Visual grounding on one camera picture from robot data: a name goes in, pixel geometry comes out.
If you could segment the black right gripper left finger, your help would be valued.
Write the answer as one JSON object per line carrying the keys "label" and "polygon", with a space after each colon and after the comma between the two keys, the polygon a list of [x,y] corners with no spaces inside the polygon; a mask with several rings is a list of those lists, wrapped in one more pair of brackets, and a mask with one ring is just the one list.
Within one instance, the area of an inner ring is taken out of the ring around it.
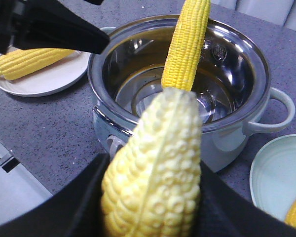
{"label": "black right gripper left finger", "polygon": [[101,182],[108,154],[98,154],[60,192],[37,208],[0,225],[0,237],[103,237]]}

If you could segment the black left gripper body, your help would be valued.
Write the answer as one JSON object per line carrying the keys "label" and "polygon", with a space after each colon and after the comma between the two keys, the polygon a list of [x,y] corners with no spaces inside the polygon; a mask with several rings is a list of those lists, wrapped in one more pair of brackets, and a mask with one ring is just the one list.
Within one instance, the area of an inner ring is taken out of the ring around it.
{"label": "black left gripper body", "polygon": [[26,0],[0,0],[0,53],[5,54],[9,46],[26,49],[21,44]]}

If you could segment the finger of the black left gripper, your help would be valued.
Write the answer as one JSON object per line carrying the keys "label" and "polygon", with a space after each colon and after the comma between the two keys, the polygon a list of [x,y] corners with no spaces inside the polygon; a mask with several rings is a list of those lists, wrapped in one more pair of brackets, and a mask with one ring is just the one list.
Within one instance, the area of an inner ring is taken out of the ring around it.
{"label": "finger of the black left gripper", "polygon": [[19,49],[63,48],[100,54],[110,37],[57,0],[17,0],[13,45]]}

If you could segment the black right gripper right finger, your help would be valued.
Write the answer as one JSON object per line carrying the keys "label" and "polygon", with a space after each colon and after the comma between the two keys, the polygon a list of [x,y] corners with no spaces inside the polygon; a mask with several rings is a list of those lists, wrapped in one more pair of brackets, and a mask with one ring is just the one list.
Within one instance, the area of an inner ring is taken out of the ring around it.
{"label": "black right gripper right finger", "polygon": [[204,162],[201,201],[194,225],[196,237],[296,237],[290,227],[253,206]]}

